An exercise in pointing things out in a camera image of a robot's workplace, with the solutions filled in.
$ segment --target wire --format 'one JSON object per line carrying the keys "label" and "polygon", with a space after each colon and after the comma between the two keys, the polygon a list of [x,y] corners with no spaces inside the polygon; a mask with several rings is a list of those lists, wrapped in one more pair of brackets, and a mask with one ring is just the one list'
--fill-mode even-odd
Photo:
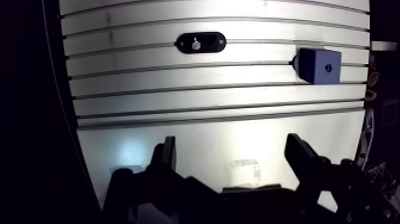
{"label": "wire", "polygon": [[[73,134],[72,134],[72,131],[71,131],[71,126],[70,126],[70,124],[68,122],[67,115],[65,113],[64,105],[63,105],[61,94],[60,94],[60,88],[58,87],[57,76],[55,75],[54,62],[53,62],[53,56],[52,56],[52,53],[51,53],[49,32],[48,32],[47,21],[46,21],[46,8],[45,8],[44,0],[42,0],[42,12],[43,12],[43,22],[44,22],[44,25],[45,25],[47,49],[48,49],[48,54],[49,54],[49,58],[50,58],[51,71],[52,71],[52,74],[53,74],[53,79],[54,79],[55,87],[56,87],[56,90],[57,90],[58,101],[60,102],[62,115],[63,115],[64,121],[65,121],[65,123],[67,125],[68,134],[70,135],[70,138],[71,138],[71,141],[72,141],[72,144],[73,144],[73,148],[75,149],[75,153],[76,153],[76,156],[78,158],[78,162],[79,162],[80,167],[82,168],[82,170],[85,171],[85,167],[83,166],[82,160],[81,160],[81,158],[79,156],[79,153],[78,153],[78,147],[77,147],[77,145],[76,145],[76,143],[74,141],[74,138],[73,138]],[[83,172],[83,174],[85,176],[87,184],[89,185],[89,189],[92,191],[92,194],[96,195],[94,190],[93,190],[93,188],[92,188],[92,184],[89,181],[89,177],[88,177],[87,173]]]}
{"label": "wire", "polygon": [[368,108],[365,110],[364,127],[365,127],[365,130],[363,131],[364,138],[367,137],[367,133],[370,133],[371,135],[369,137],[367,149],[365,150],[365,159],[362,162],[361,170],[365,169],[365,165],[367,164],[368,158],[370,156],[372,141],[374,140],[375,118],[374,118],[374,110],[372,108]]}

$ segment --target black oval slot plate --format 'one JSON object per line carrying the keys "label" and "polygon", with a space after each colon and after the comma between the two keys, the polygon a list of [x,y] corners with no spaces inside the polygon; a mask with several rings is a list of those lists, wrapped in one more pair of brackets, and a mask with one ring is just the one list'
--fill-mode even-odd
{"label": "black oval slot plate", "polygon": [[219,32],[184,33],[175,42],[184,54],[215,53],[226,46],[226,38]]}

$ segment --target white surface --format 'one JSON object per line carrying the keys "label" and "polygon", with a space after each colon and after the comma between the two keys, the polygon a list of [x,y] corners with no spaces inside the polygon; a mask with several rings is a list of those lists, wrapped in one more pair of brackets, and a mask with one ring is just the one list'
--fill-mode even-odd
{"label": "white surface", "polygon": [[163,113],[163,114],[147,114],[133,116],[117,116],[117,117],[99,117],[91,119],[78,119],[78,124],[81,125],[101,125],[110,122],[158,122],[158,121],[177,121],[190,119],[214,119],[223,117],[241,117],[241,116],[258,116],[266,114],[284,114],[298,113],[306,111],[324,111],[337,110],[347,108],[362,108],[363,101],[354,102],[333,102],[323,104],[305,104],[305,105],[284,105],[275,107],[253,107],[239,108],[228,110],[204,110],[191,111],[181,113]]}
{"label": "white surface", "polygon": [[335,199],[333,198],[332,193],[330,191],[321,191],[317,203],[321,206],[325,206],[325,208],[329,209],[334,213],[336,213],[338,210],[338,204],[336,204]]}
{"label": "white surface", "polygon": [[[93,187],[103,204],[110,168],[146,167],[154,146],[171,135],[176,136],[177,172],[183,177],[194,176],[216,191],[237,184],[275,183],[295,189],[298,180],[283,153],[287,134],[297,133],[317,153],[339,164],[343,158],[354,158],[363,118],[364,112],[356,111],[239,122],[82,130],[78,135]],[[232,176],[240,173],[232,166],[238,160],[256,161],[259,177],[255,175],[249,180]]]}
{"label": "white surface", "polygon": [[[137,2],[140,0],[60,0],[60,11],[61,14],[74,13],[76,11],[88,10],[91,8],[112,6],[115,4],[126,3],[126,2]],[[322,2],[333,5],[340,5],[349,8],[355,8],[358,10],[369,11],[368,0],[312,0],[312,2]]]}
{"label": "white surface", "polygon": [[365,85],[270,86],[123,95],[74,101],[77,116],[252,104],[361,99]]}
{"label": "white surface", "polygon": [[317,5],[280,1],[161,1],[109,8],[61,20],[69,35],[94,29],[149,21],[205,17],[257,17],[319,21],[369,29],[369,15]]}
{"label": "white surface", "polygon": [[[342,67],[341,82],[367,81],[368,68]],[[215,85],[305,84],[292,66],[228,66],[172,69],[70,81],[72,96]]]}
{"label": "white surface", "polygon": [[[144,67],[199,63],[245,63],[292,61],[297,46],[270,43],[231,43],[216,54],[182,54],[176,47],[99,54],[67,60],[69,76]],[[342,53],[342,63],[368,64],[369,51],[326,46]]]}
{"label": "white surface", "polygon": [[315,41],[369,46],[368,32],[296,23],[219,21],[173,23],[96,32],[64,40],[66,55],[128,46],[173,43],[182,33],[218,31],[228,40]]}

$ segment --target screw head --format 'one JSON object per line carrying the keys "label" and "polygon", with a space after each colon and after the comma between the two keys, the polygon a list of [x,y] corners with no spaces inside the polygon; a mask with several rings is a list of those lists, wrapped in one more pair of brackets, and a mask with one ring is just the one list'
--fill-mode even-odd
{"label": "screw head", "polygon": [[192,49],[197,51],[201,48],[201,43],[197,41],[197,38],[195,38],[195,41],[192,43]]}
{"label": "screw head", "polygon": [[327,65],[325,66],[325,71],[328,72],[328,73],[330,73],[330,72],[332,71],[332,65],[331,65],[331,64],[327,64]]}

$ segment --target dark background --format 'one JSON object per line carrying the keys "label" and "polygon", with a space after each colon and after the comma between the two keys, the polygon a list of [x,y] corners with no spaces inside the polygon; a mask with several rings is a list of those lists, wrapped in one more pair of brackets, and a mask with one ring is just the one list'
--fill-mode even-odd
{"label": "dark background", "polygon": [[[6,205],[2,218],[9,216],[12,223],[97,222],[99,208],[75,132],[58,1],[45,0],[49,43],[41,1],[2,1],[0,9],[1,158],[5,162],[1,192]],[[371,40],[399,41],[398,9],[396,1],[371,2]],[[370,161],[386,160],[399,177],[399,109],[394,107],[393,112],[391,107],[389,117],[395,122],[382,125],[383,105],[399,100],[399,51],[373,54],[381,76],[374,87],[378,98],[367,104],[374,108],[377,127]]]}

